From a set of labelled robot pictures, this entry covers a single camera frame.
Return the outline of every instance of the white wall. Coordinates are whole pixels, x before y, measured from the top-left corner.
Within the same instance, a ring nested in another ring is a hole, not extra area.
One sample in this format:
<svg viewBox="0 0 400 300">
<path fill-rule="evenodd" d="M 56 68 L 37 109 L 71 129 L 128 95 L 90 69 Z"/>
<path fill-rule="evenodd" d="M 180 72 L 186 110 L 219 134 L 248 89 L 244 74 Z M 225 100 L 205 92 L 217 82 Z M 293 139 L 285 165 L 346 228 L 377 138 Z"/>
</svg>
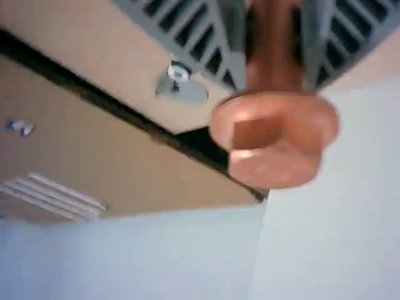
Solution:
<svg viewBox="0 0 400 300">
<path fill-rule="evenodd" d="M 340 138 L 312 184 L 271 193 L 259 244 L 262 207 L 18 227 L 3 248 L 1 296 L 400 299 L 399 86 L 332 95 Z"/>
<path fill-rule="evenodd" d="M 400 299 L 400 77 L 334 94 L 318 179 L 273 191 L 252 300 Z"/>
<path fill-rule="evenodd" d="M 256 206 L 16 226 L 5 230 L 1 299 L 248 299 L 263 213 Z"/>
</svg>

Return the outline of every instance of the black ceiling beam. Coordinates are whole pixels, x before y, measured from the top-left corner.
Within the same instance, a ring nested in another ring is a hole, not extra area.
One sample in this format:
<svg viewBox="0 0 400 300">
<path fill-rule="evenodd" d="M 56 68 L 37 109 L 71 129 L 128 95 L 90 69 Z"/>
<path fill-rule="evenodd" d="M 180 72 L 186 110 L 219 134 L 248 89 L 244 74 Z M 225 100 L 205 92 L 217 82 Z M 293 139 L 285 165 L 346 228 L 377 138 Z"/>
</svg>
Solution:
<svg viewBox="0 0 400 300">
<path fill-rule="evenodd" d="M 229 176 L 227 172 L 228 155 L 211 141 L 206 128 L 174 135 L 1 27 L 0 53 L 57 86 L 77 94 L 83 101 L 107 111 L 135 128 L 146 131 L 158 141 L 220 172 L 230 180 L 245 187 L 258 201 L 262 202 L 265 198 L 265 192 L 244 186 Z"/>
</svg>

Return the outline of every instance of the small blue object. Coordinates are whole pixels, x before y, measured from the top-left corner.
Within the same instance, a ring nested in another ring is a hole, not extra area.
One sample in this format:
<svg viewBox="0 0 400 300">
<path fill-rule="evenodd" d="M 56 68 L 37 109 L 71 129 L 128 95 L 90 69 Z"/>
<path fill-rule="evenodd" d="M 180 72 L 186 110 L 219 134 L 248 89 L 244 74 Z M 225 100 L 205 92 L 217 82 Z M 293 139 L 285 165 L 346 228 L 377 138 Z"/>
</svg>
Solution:
<svg viewBox="0 0 400 300">
<path fill-rule="evenodd" d="M 8 121 L 6 125 L 4 125 L 5 130 L 14 130 L 14 121 Z"/>
<path fill-rule="evenodd" d="M 22 138 L 25 138 L 31 135 L 34 130 L 34 126 L 23 120 L 11 120 L 6 122 L 4 129 L 10 131 L 19 131 L 19 135 Z"/>
</svg>

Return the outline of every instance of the air vent grille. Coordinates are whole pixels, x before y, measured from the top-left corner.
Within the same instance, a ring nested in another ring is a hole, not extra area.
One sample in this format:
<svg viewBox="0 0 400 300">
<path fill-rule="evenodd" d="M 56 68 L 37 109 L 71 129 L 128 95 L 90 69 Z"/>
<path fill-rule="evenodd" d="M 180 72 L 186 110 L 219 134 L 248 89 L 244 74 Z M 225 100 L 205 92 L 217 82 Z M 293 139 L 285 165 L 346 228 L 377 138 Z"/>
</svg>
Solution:
<svg viewBox="0 0 400 300">
<path fill-rule="evenodd" d="M 112 1 L 193 71 L 228 89 L 245 88 L 242 0 Z"/>
<path fill-rule="evenodd" d="M 93 198 L 33 172 L 2 182 L 0 192 L 72 220 L 97 219 L 106 210 Z"/>
<path fill-rule="evenodd" d="M 302 25 L 311 32 L 303 32 L 307 87 L 323 88 L 374 49 L 400 24 L 399 3 L 399 0 L 304 1 Z"/>
</svg>

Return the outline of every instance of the beige ceiling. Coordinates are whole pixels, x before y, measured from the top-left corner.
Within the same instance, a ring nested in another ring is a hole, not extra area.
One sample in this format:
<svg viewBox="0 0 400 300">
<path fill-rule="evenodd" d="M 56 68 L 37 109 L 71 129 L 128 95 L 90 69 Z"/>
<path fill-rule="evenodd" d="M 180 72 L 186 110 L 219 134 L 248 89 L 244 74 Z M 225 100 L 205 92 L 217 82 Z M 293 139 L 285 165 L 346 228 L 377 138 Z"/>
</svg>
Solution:
<svg viewBox="0 0 400 300">
<path fill-rule="evenodd" d="M 36 129 L 25 139 L 0 131 L 0 184 L 35 172 L 104 204 L 104 217 L 258 203 L 222 174 L 0 56 L 0 123 L 10 119 Z M 0 212 L 15 203 L 0 192 Z"/>
<path fill-rule="evenodd" d="M 175 133 L 205 126 L 211 109 L 228 95 L 197 75 L 209 89 L 205 104 L 156 99 L 156 78 L 170 55 L 109 0 L 0 0 L 0 24 Z M 393 59 L 399 49 L 400 31 L 328 90 L 400 73 L 400 61 Z"/>
</svg>

